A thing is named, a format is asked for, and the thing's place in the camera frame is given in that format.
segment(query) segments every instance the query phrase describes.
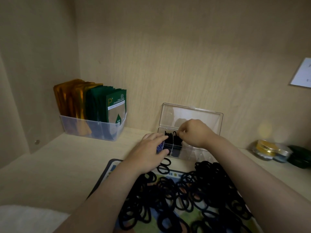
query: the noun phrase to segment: hand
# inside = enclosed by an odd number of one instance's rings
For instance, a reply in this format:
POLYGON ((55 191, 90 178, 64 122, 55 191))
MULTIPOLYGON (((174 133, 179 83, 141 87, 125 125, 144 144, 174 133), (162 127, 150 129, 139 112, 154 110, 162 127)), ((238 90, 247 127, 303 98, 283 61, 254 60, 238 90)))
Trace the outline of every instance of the hand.
POLYGON ((217 136, 216 133, 199 119, 190 119, 184 122, 178 129, 177 135, 187 144, 205 149, 209 138, 217 136))
POLYGON ((139 175, 150 172, 159 166, 162 160, 168 155, 168 149, 164 149, 156 154, 156 148, 158 145, 167 138, 168 136, 164 136, 160 133, 146 134, 130 151, 123 162, 126 162, 135 168, 135 171, 138 171, 139 175))

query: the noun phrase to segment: right hand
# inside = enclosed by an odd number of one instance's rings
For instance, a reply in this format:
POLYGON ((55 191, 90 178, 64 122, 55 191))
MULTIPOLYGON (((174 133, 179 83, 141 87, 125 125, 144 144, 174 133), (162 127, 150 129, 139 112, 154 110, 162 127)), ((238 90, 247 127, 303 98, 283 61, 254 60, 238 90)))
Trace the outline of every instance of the right hand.
POLYGON ((184 122, 178 129, 177 135, 187 144, 204 149, 206 149, 209 138, 217 136, 199 119, 190 119, 184 122))

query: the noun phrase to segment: clear storage container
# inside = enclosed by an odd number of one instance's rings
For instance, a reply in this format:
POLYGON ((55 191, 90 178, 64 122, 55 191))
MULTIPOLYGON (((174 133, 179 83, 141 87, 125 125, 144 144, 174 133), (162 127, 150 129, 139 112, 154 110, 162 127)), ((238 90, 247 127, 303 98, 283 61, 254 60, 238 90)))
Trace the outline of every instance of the clear storage container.
MULTIPOLYGON (((222 113, 163 103, 158 133, 173 133, 174 131, 177 131, 180 125, 185 121, 189 119, 200 119, 211 128, 213 132, 220 135, 222 118, 222 113)), ((171 149, 169 157, 197 162, 204 160, 216 162, 216 159, 207 150, 195 148, 184 141, 182 142, 182 146, 168 144, 166 144, 166 146, 171 149)))
POLYGON ((66 134, 116 141, 121 134, 124 121, 120 123, 104 123, 91 120, 77 119, 60 115, 66 134))

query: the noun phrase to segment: forearm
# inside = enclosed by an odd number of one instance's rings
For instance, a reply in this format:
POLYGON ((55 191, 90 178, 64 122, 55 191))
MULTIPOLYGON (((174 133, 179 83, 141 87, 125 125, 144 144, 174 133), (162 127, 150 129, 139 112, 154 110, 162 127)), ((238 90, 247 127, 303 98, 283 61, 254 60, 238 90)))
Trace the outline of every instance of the forearm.
POLYGON ((112 232, 120 209, 139 173, 121 162, 99 188, 55 231, 112 232))
POLYGON ((311 232, 308 200, 225 138, 213 136, 204 148, 223 166, 265 232, 311 232))

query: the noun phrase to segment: pile of hair ties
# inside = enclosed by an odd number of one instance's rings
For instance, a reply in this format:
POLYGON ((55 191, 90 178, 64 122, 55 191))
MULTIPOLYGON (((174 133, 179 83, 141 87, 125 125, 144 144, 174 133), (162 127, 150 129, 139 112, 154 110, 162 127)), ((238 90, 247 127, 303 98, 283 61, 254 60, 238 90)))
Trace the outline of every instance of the pile of hair ties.
POLYGON ((158 213, 157 225, 162 232, 251 232, 241 219, 249 220, 252 214, 248 211, 243 198, 237 192, 233 182, 219 163, 203 161, 195 164, 195 171, 185 173, 180 181, 157 177, 153 172, 140 175, 133 185, 119 214, 119 225, 123 230, 133 228, 138 221, 150 223, 151 208, 158 213), (207 210, 217 209, 218 213, 207 210), (192 212, 198 208, 202 220, 187 223, 174 213, 174 209, 192 212), (171 226, 166 228, 163 221, 168 219, 171 226))

